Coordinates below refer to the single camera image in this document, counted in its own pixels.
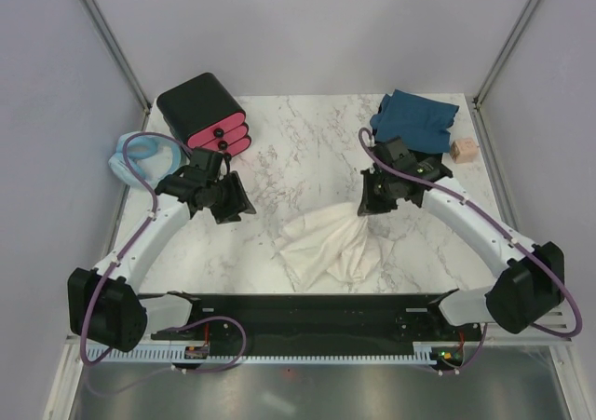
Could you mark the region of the white t shirt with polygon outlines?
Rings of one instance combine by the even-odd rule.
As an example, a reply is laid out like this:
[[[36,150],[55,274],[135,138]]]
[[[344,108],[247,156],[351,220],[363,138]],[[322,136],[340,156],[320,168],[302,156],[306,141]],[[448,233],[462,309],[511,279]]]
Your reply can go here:
[[[345,202],[288,221],[275,241],[300,291],[323,277],[359,283],[386,262],[394,242],[373,234],[358,206]]]

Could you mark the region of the black pink drawer box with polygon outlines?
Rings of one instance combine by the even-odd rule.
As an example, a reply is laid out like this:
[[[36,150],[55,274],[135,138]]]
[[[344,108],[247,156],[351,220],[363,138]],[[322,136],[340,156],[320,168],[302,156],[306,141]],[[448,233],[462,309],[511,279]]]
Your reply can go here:
[[[237,156],[251,146],[246,112],[212,73],[203,73],[156,98],[172,135],[190,148]]]

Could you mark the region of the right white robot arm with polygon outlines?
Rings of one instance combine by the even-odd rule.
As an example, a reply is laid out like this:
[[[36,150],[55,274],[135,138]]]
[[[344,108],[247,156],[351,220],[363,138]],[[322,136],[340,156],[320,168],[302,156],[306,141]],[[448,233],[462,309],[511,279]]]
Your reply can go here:
[[[448,339],[471,323],[495,323],[518,334],[564,301],[564,256],[557,245],[539,245],[498,222],[439,158],[418,159],[401,138],[363,149],[373,164],[361,173],[360,216],[389,213],[409,201],[450,227],[494,275],[489,287],[440,297],[426,318],[433,337]]]

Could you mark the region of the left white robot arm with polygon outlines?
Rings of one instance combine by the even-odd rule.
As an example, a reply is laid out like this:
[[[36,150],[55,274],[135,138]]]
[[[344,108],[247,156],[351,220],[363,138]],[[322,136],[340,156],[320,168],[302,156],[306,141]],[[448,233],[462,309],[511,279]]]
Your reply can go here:
[[[129,352],[150,333],[173,329],[197,338],[203,315],[179,293],[140,299],[146,274],[169,241],[202,210],[217,224],[253,214],[229,156],[196,148],[188,164],[165,176],[154,188],[152,206],[136,230],[91,269],[77,268],[67,282],[70,326],[83,343],[93,341]]]

